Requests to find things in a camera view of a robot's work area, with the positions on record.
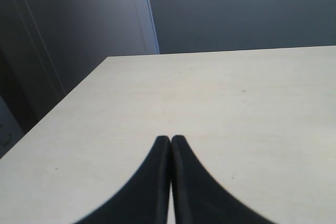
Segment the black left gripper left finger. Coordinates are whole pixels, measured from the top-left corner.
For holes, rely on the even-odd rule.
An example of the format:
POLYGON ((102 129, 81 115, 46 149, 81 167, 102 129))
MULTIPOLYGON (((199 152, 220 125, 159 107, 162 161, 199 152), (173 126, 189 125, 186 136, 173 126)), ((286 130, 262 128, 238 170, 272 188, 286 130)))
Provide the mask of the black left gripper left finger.
POLYGON ((161 135, 127 183, 78 223, 167 223, 170 183, 171 142, 161 135))

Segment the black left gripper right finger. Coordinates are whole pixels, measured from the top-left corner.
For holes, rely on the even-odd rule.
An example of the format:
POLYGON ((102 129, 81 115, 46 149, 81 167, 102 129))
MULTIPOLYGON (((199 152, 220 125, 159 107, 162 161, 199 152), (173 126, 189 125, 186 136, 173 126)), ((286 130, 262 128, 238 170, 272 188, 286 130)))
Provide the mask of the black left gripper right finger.
POLYGON ((184 136, 173 136, 171 149, 176 223, 272 223, 226 191, 201 164, 184 136))

